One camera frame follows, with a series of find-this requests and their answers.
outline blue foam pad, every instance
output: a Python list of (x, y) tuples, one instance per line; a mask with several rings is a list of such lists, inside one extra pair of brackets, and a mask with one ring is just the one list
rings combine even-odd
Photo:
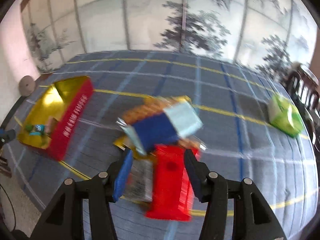
[(118, 199), (122, 196), (125, 184), (127, 182), (129, 173), (131, 171), (132, 163), (133, 163), (133, 155), (132, 155), (132, 150), (130, 150), (123, 161), (123, 164), (121, 166), (121, 169), (118, 173), (117, 178), (115, 179), (114, 190), (112, 194), (112, 198), (115, 202), (118, 201)]
[(145, 151), (152, 151), (155, 144), (171, 144), (179, 137), (165, 113), (143, 119), (132, 125)]

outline red block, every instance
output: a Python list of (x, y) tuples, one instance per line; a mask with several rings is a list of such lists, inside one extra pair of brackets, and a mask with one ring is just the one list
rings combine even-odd
[[(179, 146), (156, 145), (152, 203), (146, 217), (190, 221), (194, 194), (184, 167), (184, 151)], [(192, 152), (200, 158), (198, 149)]]
[(66, 154), (74, 128), (92, 94), (93, 86), (90, 78), (88, 78), (82, 84), (51, 135), (52, 140), (47, 149), (47, 153), (55, 160), (61, 161)]

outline green package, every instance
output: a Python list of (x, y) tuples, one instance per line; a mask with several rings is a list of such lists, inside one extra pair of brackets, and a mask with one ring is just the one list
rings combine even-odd
[(275, 94), (268, 104), (270, 124), (291, 137), (303, 130), (303, 121), (298, 109), (287, 98)]

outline clear plastic packaging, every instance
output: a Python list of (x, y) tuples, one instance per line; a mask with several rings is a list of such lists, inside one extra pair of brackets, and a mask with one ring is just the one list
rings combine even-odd
[(133, 160), (124, 197), (131, 201), (152, 201), (153, 163), (151, 160)]
[(207, 149), (207, 147), (205, 146), (205, 144), (203, 143), (203, 141), (201, 141), (199, 138), (195, 137), (195, 136), (189, 136), (188, 138), (182, 138), (179, 141), (177, 141), (177, 145), (179, 145), (180, 147), (184, 148), (184, 149), (198, 149), (201, 151), (205, 151)]

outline painted wall mural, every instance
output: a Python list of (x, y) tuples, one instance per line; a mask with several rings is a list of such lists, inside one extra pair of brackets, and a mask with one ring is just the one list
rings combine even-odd
[(41, 72), (77, 54), (168, 50), (238, 64), (271, 78), (308, 65), (317, 26), (301, 0), (23, 0)]

